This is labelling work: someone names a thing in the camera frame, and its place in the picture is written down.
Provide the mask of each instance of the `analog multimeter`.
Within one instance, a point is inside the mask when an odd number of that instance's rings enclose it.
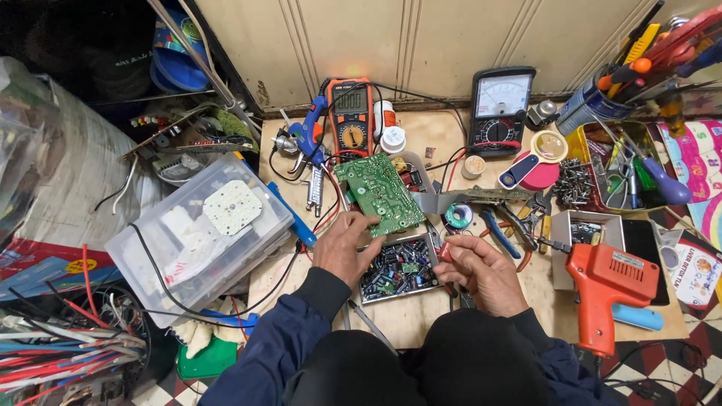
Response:
[[[474,75],[467,145],[494,141],[521,142],[534,75],[536,69],[531,66],[488,69]],[[497,157],[514,155],[520,149],[491,144],[469,148],[468,153]]]
[[[373,150],[371,86],[362,83],[368,78],[333,79],[326,87],[336,154],[351,159],[367,157]]]

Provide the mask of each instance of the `magnifying glass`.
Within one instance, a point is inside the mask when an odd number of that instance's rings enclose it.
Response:
[[[544,130],[531,138],[529,155],[511,165],[499,176],[499,183],[504,189],[516,187],[540,163],[559,163],[567,157],[569,146],[558,132]]]

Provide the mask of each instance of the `wooden workbench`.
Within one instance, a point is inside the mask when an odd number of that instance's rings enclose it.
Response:
[[[468,116],[462,113],[462,117],[464,118],[464,125],[468,126]],[[417,153],[425,163],[429,162],[432,165],[444,163],[454,151],[464,144],[464,136],[458,124],[456,114],[453,111],[397,113],[396,120],[397,124],[406,130],[407,144],[405,150]],[[318,219],[314,217],[313,212],[307,212],[305,210],[306,185],[300,182],[286,182],[276,176],[269,167],[268,156],[271,151],[271,138],[275,137],[278,128],[282,125],[282,120],[271,120],[264,123],[261,140],[261,179],[267,183],[275,181],[286,202],[294,208],[296,213],[304,219],[310,228],[313,228]],[[522,142],[523,150],[529,149],[529,140],[532,134],[532,131],[526,130]],[[331,140],[332,138],[329,132],[326,134],[325,144],[331,145]],[[426,147],[436,148],[433,158],[429,159],[424,157]],[[274,156],[274,168],[281,173],[285,173],[286,170],[292,167],[294,158],[295,157],[288,157],[282,153],[277,153]],[[457,168],[451,183],[451,190],[467,189],[475,183],[479,184],[482,188],[496,188],[498,176],[512,161],[513,156],[487,159],[486,170],[481,178],[476,181],[467,181],[461,176]],[[443,168],[432,170],[428,174],[432,180],[440,181]],[[334,191],[333,185],[325,178],[323,212],[334,203],[335,199],[336,192]],[[512,204],[511,207],[512,210],[518,211],[522,205],[523,202],[517,202]],[[556,212],[558,212],[558,208],[553,206],[553,213]],[[439,217],[432,215],[430,219],[434,222],[435,227],[443,233],[443,226],[441,225]],[[486,228],[486,225],[478,214],[475,216],[474,222],[476,225],[471,226],[469,230],[478,235]],[[411,230],[403,234],[403,236],[424,232],[424,227],[420,226],[417,230]],[[499,245],[491,236],[488,236],[487,240],[495,246]],[[516,242],[518,244],[518,250],[523,252],[521,240],[518,240],[517,236],[512,236],[510,240]],[[273,258],[265,261],[252,271],[248,298],[249,303],[256,303],[277,283],[292,257],[292,252],[293,241],[289,240],[273,255]],[[541,255],[539,252],[535,252],[525,270],[518,274],[521,287],[527,302],[534,308],[536,316],[539,318],[541,325],[549,336],[559,337],[567,342],[577,342],[578,324],[576,305],[574,304],[575,294],[574,292],[558,291],[552,288],[551,266],[550,253]],[[256,308],[256,311],[263,313],[269,310],[276,303],[279,295],[291,293],[296,290],[305,279],[309,267],[310,262],[308,258],[305,255],[299,255],[286,280],[269,299]],[[664,277],[667,278],[669,297],[672,298],[671,304],[668,306],[651,306],[651,308],[657,310],[664,318],[664,328],[660,332],[649,332],[616,323],[617,341],[688,337],[679,304],[674,300],[676,296],[672,284],[669,282],[669,276],[666,272],[663,272],[663,274]],[[360,303],[357,289],[354,291],[352,298],[357,303]],[[415,348],[423,343],[424,337],[434,320],[449,311],[449,296],[444,289],[438,288],[425,293],[408,295],[403,298],[371,303],[364,305],[363,308],[364,312],[376,323],[395,347]],[[350,316],[350,320],[353,329],[364,329],[368,331],[366,325],[355,314]],[[341,313],[339,313],[334,320],[334,329],[339,328],[343,328]]]

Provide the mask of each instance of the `green circuit board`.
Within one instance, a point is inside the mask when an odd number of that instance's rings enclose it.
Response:
[[[385,236],[424,221],[404,182],[386,154],[342,163],[334,169],[339,181],[346,181],[363,214],[381,217],[370,227],[371,236]]]

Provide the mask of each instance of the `tray of capacitors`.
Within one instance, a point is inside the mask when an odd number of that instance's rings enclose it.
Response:
[[[440,284],[431,269],[438,263],[428,233],[387,241],[359,281],[361,303],[437,288]]]

